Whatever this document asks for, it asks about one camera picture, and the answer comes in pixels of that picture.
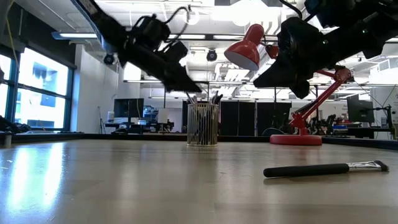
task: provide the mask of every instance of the metal ferrule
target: metal ferrule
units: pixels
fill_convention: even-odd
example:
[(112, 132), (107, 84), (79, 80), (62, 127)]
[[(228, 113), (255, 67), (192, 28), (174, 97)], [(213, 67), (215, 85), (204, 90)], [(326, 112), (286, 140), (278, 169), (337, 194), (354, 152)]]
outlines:
[(361, 171), (381, 171), (381, 166), (374, 161), (369, 162), (349, 162), (347, 163), (350, 172)]

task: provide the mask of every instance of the ceiling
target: ceiling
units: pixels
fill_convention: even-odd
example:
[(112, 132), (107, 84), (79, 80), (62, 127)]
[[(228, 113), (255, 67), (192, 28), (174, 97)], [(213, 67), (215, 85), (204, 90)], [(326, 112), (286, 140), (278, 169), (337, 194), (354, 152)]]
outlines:
[[(280, 23), (287, 17), (294, 16), (291, 9), (281, 7), (278, 0), (200, 0), (200, 1), (150, 1), (146, 0), (97, 0), (99, 6), (108, 14), (115, 17), (122, 25), (131, 26), (141, 16), (157, 14), (160, 20), (168, 19), (176, 8), (180, 6), (192, 5), (190, 14), (190, 25), (186, 29), (186, 34), (244, 34), (246, 29), (254, 23), (262, 24), (267, 34), (276, 34)], [(24, 9), (37, 16), (39, 19), (52, 26), (60, 32), (92, 32), (92, 29), (86, 19), (75, 8), (70, 0), (16, 0), (16, 3)], [(299, 8), (303, 8), (303, 0), (294, 2)], [(172, 33), (180, 32), (186, 21), (185, 14), (177, 14), (174, 20), (169, 23)], [(309, 23), (322, 29), (316, 18)], [(269, 67), (272, 63), (266, 55), (264, 49), (259, 49), (261, 55), (261, 70), (259, 72), (240, 72), (234, 78), (227, 76), (229, 62), (225, 59), (223, 52), (232, 44), (228, 41), (184, 41), (189, 49), (186, 57), (187, 67), (192, 78), (195, 80), (222, 80), (228, 78), (228, 81), (239, 81), (237, 78), (255, 78), (259, 73)], [(101, 59), (104, 52), (98, 41), (87, 40), (78, 42), (84, 44), (87, 51)], [(208, 62), (206, 55), (208, 49), (215, 49), (218, 53), (218, 59), (215, 62)], [(370, 69), (391, 57), (398, 56), (398, 45), (387, 44), (384, 47), (382, 55), (366, 60), (363, 54), (357, 54), (353, 57), (341, 61), (340, 64), (350, 68), (358, 82), (366, 83), (369, 79)], [(332, 82), (331, 78), (314, 74), (312, 83)]]

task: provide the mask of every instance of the lamp arm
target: lamp arm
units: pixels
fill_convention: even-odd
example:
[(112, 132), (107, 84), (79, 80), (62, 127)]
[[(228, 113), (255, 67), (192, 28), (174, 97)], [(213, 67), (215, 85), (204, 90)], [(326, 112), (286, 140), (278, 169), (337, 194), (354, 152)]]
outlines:
[(334, 91), (337, 90), (347, 80), (351, 78), (351, 72), (347, 68), (339, 68), (336, 70), (335, 74), (326, 72), (324, 70), (319, 70), (317, 73), (333, 77), (335, 82), (329, 86), (318, 98), (313, 102), (305, 105), (304, 107), (298, 109), (296, 112), (292, 113), (293, 120), (289, 123), (295, 128), (305, 128), (305, 120), (330, 96)]

